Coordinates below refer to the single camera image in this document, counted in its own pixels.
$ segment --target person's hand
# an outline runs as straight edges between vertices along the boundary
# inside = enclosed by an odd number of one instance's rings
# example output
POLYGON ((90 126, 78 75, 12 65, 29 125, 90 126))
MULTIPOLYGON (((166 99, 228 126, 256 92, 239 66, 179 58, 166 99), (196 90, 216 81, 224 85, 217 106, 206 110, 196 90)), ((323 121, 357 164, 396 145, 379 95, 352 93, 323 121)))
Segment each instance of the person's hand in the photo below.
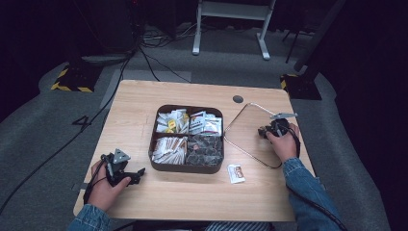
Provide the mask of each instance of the person's hand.
MULTIPOLYGON (((96 171, 100 162, 101 161, 98 161, 92 166, 92 175, 96 171)), ((106 179, 105 165, 106 163, 102 165, 92 182, 92 184, 95 185, 90 193, 88 204, 107 212, 109 208, 114 205, 114 202, 119 196, 120 192, 122 192, 123 189, 129 184, 131 178, 126 177, 122 179, 115 187, 112 187, 111 184, 109 184, 108 179, 106 179)))
MULTIPOLYGON (((299 128, 290 123, 289 127, 292 128, 297 137, 299 137, 299 128)), ((288 132, 283 137, 275 137, 271 132, 267 132, 268 140, 272 143, 273 150, 284 163, 292 157, 296 157, 296 144, 293 136, 288 132)))

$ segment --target gray carpet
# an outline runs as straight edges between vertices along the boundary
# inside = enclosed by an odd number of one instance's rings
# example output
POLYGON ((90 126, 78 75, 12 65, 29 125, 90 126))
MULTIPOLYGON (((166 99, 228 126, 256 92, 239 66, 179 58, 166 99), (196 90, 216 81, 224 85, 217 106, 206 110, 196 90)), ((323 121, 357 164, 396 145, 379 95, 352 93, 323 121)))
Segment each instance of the gray carpet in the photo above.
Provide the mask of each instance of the gray carpet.
MULTIPOLYGON (((191 54, 193 37, 143 50, 192 83, 278 89, 280 75, 295 73, 293 65, 302 48, 297 46, 290 62, 285 64, 292 38, 282 42, 284 33, 268 32, 266 43, 271 59, 266 62, 255 41, 256 32, 259 29, 204 33, 199 56, 191 54)), ((298 44, 306 41, 300 38, 298 44)), ((163 81, 184 82, 157 62, 150 63, 163 81)), ((38 83, 40 95, 0 124, 1 203, 30 172, 81 129, 71 125, 72 121, 81 116, 93 117, 99 111, 112 92, 120 69, 120 64, 106 66, 93 93, 51 90, 64 65, 46 73, 38 83)), ((146 77, 149 71, 144 57, 137 53, 126 66, 124 78, 152 79, 152 75, 146 77)), ((291 102, 299 114, 297 120, 317 175, 349 230, 390 230, 378 189, 340 121, 334 103, 336 93, 322 75, 316 84, 321 101, 291 102)), ((77 198, 77 192, 71 188, 84 180, 108 112, 104 110, 86 131, 21 187, 0 216, 0 230, 65 230, 74 218, 72 209, 77 198)), ((114 228, 129 221, 114 219, 114 228)), ((294 222, 274 224, 277 230, 296 230, 294 222)))

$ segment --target white metal stand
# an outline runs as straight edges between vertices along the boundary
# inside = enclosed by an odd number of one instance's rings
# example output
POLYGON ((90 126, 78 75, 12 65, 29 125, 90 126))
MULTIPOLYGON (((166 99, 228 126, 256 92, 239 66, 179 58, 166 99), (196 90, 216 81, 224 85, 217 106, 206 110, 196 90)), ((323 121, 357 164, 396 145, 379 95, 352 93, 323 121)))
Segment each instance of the white metal stand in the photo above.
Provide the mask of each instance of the white metal stand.
POLYGON ((263 20, 264 26, 262 28, 262 33, 257 33, 256 39, 258 40, 258 44, 259 47, 261 48, 264 60, 269 60, 270 55, 267 46, 265 45, 264 38, 265 34, 267 33, 274 5, 275 0, 271 0, 269 6, 252 6, 244 4, 207 2, 199 0, 197 8, 197 29, 194 37, 194 45, 192 46, 193 55, 198 55, 200 53, 201 16, 205 15, 205 16, 263 20))

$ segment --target wire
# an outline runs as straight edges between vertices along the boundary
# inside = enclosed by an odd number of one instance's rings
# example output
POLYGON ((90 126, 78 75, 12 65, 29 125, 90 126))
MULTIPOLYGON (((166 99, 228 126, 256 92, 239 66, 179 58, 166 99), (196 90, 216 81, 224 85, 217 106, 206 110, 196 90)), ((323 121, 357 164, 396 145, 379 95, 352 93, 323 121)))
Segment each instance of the wire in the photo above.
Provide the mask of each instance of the wire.
POLYGON ((288 131, 289 133, 291 133, 293 139, 294 139, 294 143, 296 144, 296 156, 297 158, 299 158, 300 156, 300 140, 299 137, 296 135, 296 133, 294 132, 294 130, 292 128, 288 128, 280 123, 276 123, 278 125, 278 127, 281 127, 283 129, 285 129, 286 131, 288 131))
POLYGON ((133 55, 135 54, 135 52, 132 53, 132 55, 130 56, 130 58, 123 63, 122 67, 120 68, 120 76, 119 76, 119 80, 117 81, 114 93, 112 94, 112 96, 109 98, 108 102, 102 107, 102 109, 99 110, 99 112, 90 120, 89 123, 85 124, 81 130, 75 134, 66 144, 64 144, 62 147, 60 147, 60 149, 58 149, 54 154, 52 154, 50 157, 48 157, 44 162, 42 162, 42 164, 40 164, 38 167, 36 167, 28 176, 26 176, 18 185, 17 187, 14 188, 14 190, 12 191, 12 193, 10 193, 10 195, 7 197, 6 201, 3 203, 3 205, 0 208, 0 215, 3 213, 4 209, 6 208, 7 204, 9 203, 9 201, 12 199, 12 197, 15 195, 15 193, 21 188, 21 186, 24 185, 24 183, 26 183, 38 170, 40 170, 45 164, 47 164, 51 159, 53 159, 55 156, 57 156, 60 152, 62 152, 68 145, 70 145, 79 135, 81 135, 82 132, 85 131, 85 129, 87 129, 92 122, 102 113, 102 111, 109 105, 110 101, 114 98, 115 93, 117 91, 117 88, 119 86, 120 80, 123 79, 123 70, 126 67, 126 65, 129 63, 130 59, 133 57, 133 55))
POLYGON ((92 182, 95 180, 96 175, 97 175, 98 172, 99 172, 99 169, 103 166, 103 164, 104 164, 103 161, 101 161, 101 162, 99 163, 98 167, 96 168, 96 171, 93 173, 92 177, 90 178, 90 181, 89 181, 89 183, 88 183, 88 185, 87 185, 87 189, 85 190, 85 193, 84 193, 84 196, 83 196, 83 198, 84 198, 84 204, 87 204, 87 203, 88 203, 89 196, 90 196, 90 193, 92 193, 93 186, 96 185, 96 183, 99 182, 99 181, 97 181, 95 184, 92 184, 92 182))
POLYGON ((143 54, 144 58, 146 59, 147 64, 149 65, 150 71, 152 72, 154 78, 155 78, 158 82, 161 82, 160 79, 157 78, 156 74, 154 73, 153 68, 152 68, 152 66, 150 65, 150 62, 149 62, 149 60, 147 60, 147 56, 146 56, 146 54, 144 53, 144 51, 141 49, 141 47, 140 47, 140 51, 141 51, 141 53, 143 54))
POLYGON ((99 181, 102 181, 102 180, 105 180, 105 179, 107 179, 106 176, 104 178, 99 179, 98 181, 96 181, 92 186, 95 186, 97 183, 99 183, 99 181))
MULTIPOLYGON (((203 17, 201 19, 201 22, 206 19, 208 16, 203 17)), ((158 48, 158 47, 165 47, 167 45, 169 45, 171 42, 174 41, 179 41, 179 40, 183 40, 185 38, 191 37, 191 36, 195 36, 196 32, 191 33, 191 34, 187 34, 187 32, 189 30, 191 30, 192 28, 194 28, 197 25, 197 23, 192 24, 189 28, 183 30, 183 32, 180 35, 177 35, 175 37, 175 39, 170 39, 169 36, 164 36, 164 35, 160 35, 159 32, 155 31, 155 30, 150 30, 148 31, 148 33, 153 34, 152 32, 155 32, 155 35, 152 35, 151 37, 145 38, 143 37, 143 42, 141 43, 141 45, 143 47, 146 48, 158 48), (146 42, 146 40, 150 40, 150 39, 158 39, 159 42, 157 44, 152 44, 152 43, 148 43, 146 42)))
POLYGON ((151 57, 151 56, 149 56, 149 55, 147 55, 147 54, 144 54, 144 55, 145 55, 146 57, 148 57, 148 58, 150 58, 150 59, 156 61, 158 64, 164 66, 166 69, 168 69, 168 70, 171 71, 173 74, 177 75, 178 77, 180 77, 181 79, 183 79, 183 80, 186 81, 187 83, 191 83, 189 80, 185 79, 185 78, 182 77, 181 75, 179 75, 179 74, 177 74, 176 72, 174 72, 170 67, 168 67, 168 66, 166 66, 166 65, 164 65, 164 64, 162 64, 162 63, 160 63, 160 61, 158 61, 157 59, 155 59, 155 58, 153 58, 153 57, 151 57))

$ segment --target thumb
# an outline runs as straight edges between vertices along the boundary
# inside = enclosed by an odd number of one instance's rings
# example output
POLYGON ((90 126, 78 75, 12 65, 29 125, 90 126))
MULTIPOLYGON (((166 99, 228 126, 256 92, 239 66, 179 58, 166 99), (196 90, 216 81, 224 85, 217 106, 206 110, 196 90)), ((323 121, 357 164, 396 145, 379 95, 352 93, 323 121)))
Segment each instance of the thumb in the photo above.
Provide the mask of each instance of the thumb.
POLYGON ((130 181, 131 181, 131 178, 130 178, 129 176, 123 178, 123 179, 114 187, 115 191, 116 191, 117 193, 120 193, 124 188, 126 188, 126 186, 129 185, 129 182, 130 182, 130 181))

